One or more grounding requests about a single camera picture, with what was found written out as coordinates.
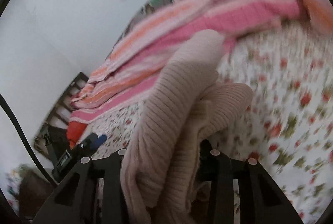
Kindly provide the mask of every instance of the bed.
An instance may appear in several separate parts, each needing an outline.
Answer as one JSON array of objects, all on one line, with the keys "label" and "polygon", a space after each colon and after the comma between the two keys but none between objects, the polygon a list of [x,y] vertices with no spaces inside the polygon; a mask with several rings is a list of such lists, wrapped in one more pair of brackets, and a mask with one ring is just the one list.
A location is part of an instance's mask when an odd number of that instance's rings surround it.
[{"label": "bed", "polygon": [[[118,43],[156,8],[169,3],[145,4]],[[333,38],[319,35],[306,20],[273,27],[242,37],[222,58],[219,81],[245,83],[254,98],[233,125],[209,141],[231,158],[259,160],[304,223],[315,223],[333,198]],[[79,141],[91,132],[106,134],[107,141],[92,158],[108,157],[127,146],[143,106],[139,98],[103,111],[89,119]],[[71,119],[80,122],[75,116]],[[239,223],[237,184],[234,192]]]}]

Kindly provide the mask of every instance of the red flower pattern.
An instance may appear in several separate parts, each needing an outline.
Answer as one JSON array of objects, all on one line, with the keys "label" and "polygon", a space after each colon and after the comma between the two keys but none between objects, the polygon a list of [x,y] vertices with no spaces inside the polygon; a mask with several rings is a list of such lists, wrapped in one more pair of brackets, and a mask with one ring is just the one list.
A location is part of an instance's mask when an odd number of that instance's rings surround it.
[{"label": "red flower pattern", "polygon": [[305,149],[307,152],[310,152],[312,150],[312,145],[306,145]]},{"label": "red flower pattern", "polygon": [[259,75],[258,80],[259,81],[266,81],[267,77],[265,75]]},{"label": "red flower pattern", "polygon": [[312,98],[312,95],[310,92],[305,93],[300,100],[301,106],[302,107],[307,106],[310,103],[311,98]]},{"label": "red flower pattern", "polygon": [[294,83],[293,83],[293,88],[294,89],[297,90],[300,86],[301,86],[301,82],[299,80],[294,81]]},{"label": "red flower pattern", "polygon": [[313,124],[316,121],[316,117],[315,116],[311,116],[309,117],[309,124]]},{"label": "red flower pattern", "polygon": [[322,69],[324,67],[324,62],[322,60],[318,61],[318,67]]},{"label": "red flower pattern", "polygon": [[310,185],[314,183],[314,180],[316,180],[316,176],[313,176],[312,179],[310,180]]},{"label": "red flower pattern", "polygon": [[257,151],[251,152],[247,158],[254,158],[255,160],[259,160],[259,153]]},{"label": "red flower pattern", "polygon": [[280,135],[282,129],[282,124],[279,122],[275,124],[272,129],[269,131],[269,136],[271,137],[278,137]]},{"label": "red flower pattern", "polygon": [[265,128],[265,129],[268,129],[268,128],[270,127],[271,124],[272,124],[271,121],[267,121],[267,122],[265,122],[265,123],[264,123],[264,128]]},{"label": "red flower pattern", "polygon": [[326,91],[323,91],[321,96],[322,96],[323,102],[325,102],[325,103],[327,103],[331,99],[331,95]]},{"label": "red flower pattern", "polygon": [[268,150],[270,153],[272,153],[272,152],[275,152],[278,147],[279,147],[279,144],[273,143],[269,146]]},{"label": "red flower pattern", "polygon": [[288,59],[286,59],[286,58],[282,58],[282,59],[280,60],[280,68],[281,68],[281,69],[285,69],[285,68],[287,68],[287,64],[288,64]]},{"label": "red flower pattern", "polygon": [[297,140],[295,143],[295,148],[297,148],[299,146],[299,144],[301,144],[300,140]]}]

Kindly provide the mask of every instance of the ribbed fabric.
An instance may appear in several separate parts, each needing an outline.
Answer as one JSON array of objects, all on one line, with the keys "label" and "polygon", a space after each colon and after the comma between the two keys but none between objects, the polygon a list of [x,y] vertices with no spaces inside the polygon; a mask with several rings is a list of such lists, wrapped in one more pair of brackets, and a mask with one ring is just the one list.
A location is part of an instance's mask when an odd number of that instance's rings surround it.
[{"label": "ribbed fabric", "polygon": [[169,60],[145,102],[121,168],[131,224],[193,222],[199,144],[252,99],[245,84],[215,83],[223,41],[213,30],[196,33]]}]

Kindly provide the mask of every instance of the orange stripe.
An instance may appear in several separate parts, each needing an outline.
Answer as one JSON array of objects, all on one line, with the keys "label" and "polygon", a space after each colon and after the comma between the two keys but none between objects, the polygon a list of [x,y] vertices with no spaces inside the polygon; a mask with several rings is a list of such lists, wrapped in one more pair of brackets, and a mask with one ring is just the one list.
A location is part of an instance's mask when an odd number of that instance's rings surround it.
[{"label": "orange stripe", "polygon": [[160,17],[157,17],[156,19],[152,20],[151,22],[149,22],[148,24],[144,25],[141,30],[133,32],[132,35],[129,35],[129,37],[127,38],[127,41],[124,42],[124,44],[122,45],[122,47],[115,51],[114,53],[112,53],[110,55],[110,59],[114,59],[116,58],[120,53],[122,53],[127,47],[129,47],[130,44],[132,44],[135,40],[137,40],[139,37],[143,36],[148,30],[160,25],[162,22],[166,21],[169,18],[175,17],[176,15],[178,15],[179,13],[189,9],[192,6],[192,3],[190,5],[181,5],[176,9],[172,9],[171,11],[169,11],[168,13],[166,13],[165,15],[162,15]]},{"label": "orange stripe", "polygon": [[303,0],[303,3],[310,14],[314,14],[322,22],[320,25],[324,25],[330,30],[333,29],[333,17],[325,7],[322,7],[316,0]]},{"label": "orange stripe", "polygon": [[[192,5],[193,5],[193,3],[188,3],[186,5],[181,5],[176,9],[171,9],[169,12],[165,13],[164,15],[157,17],[157,18],[153,19],[152,21],[150,21],[148,24],[144,25],[140,30],[133,32],[132,34],[130,34],[127,37],[127,40],[124,42],[122,47],[110,55],[109,59],[117,58],[125,49],[130,47],[130,45],[135,40],[144,36],[148,30],[160,25],[162,22],[164,22],[170,18],[177,16],[179,13],[188,10],[189,8],[192,7]],[[95,71],[93,71],[91,73],[90,77],[94,77],[99,74],[102,74],[106,71],[106,69],[107,69],[107,67],[100,67],[100,68],[96,69]]]},{"label": "orange stripe", "polygon": [[162,67],[159,67],[158,69],[144,71],[136,78],[132,78],[130,80],[124,80],[123,82],[119,82],[116,85],[107,87],[107,88],[103,89],[102,91],[99,91],[97,94],[95,94],[93,96],[87,96],[87,97],[83,98],[82,100],[79,100],[77,103],[88,103],[89,104],[89,102],[91,102],[91,101],[93,101],[93,102],[99,101],[104,96],[107,96],[107,95],[113,96],[115,93],[118,93],[118,92],[124,90],[125,88],[131,87],[131,86],[139,83],[140,81],[144,80],[145,78],[151,76],[156,71],[159,71],[161,68]]}]

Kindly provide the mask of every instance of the red cloth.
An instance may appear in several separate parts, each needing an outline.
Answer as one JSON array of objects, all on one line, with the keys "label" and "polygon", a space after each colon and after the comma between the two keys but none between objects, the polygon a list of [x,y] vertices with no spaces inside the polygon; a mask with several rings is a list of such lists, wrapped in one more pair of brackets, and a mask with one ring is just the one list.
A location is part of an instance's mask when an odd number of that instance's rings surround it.
[{"label": "red cloth", "polygon": [[86,129],[87,125],[88,124],[76,121],[71,121],[68,124],[66,137],[69,140],[69,146],[71,149],[76,145],[79,138],[82,136],[84,130]]}]

